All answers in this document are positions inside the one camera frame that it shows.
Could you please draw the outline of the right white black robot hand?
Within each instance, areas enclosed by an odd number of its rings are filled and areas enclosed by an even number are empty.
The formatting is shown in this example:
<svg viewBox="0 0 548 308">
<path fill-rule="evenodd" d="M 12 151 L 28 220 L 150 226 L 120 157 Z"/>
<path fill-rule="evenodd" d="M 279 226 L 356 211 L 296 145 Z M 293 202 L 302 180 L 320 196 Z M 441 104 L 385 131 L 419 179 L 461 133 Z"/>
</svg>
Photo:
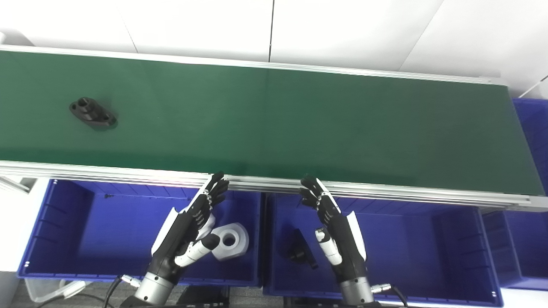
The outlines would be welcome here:
<svg viewBox="0 0 548 308">
<path fill-rule="evenodd" d="M 356 215 L 344 215 L 321 180 L 309 175 L 300 180 L 301 203 L 316 210 L 323 227 L 317 241 L 331 264 L 338 283 L 366 277 L 366 251 Z"/>
</svg>

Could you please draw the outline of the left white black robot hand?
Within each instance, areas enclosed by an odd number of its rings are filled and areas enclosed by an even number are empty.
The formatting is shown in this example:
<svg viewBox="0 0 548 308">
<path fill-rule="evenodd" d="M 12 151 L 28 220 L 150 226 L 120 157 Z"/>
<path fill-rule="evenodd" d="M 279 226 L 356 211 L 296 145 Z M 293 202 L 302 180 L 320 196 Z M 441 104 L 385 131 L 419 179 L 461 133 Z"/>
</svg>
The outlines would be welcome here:
<svg viewBox="0 0 548 308">
<path fill-rule="evenodd" d="M 224 201 L 228 185 L 223 172 L 215 173 L 186 208 L 179 212 L 172 208 L 151 249 L 147 273 L 176 284 L 186 267 L 217 248 L 220 238 L 211 233 L 212 210 Z"/>
</svg>

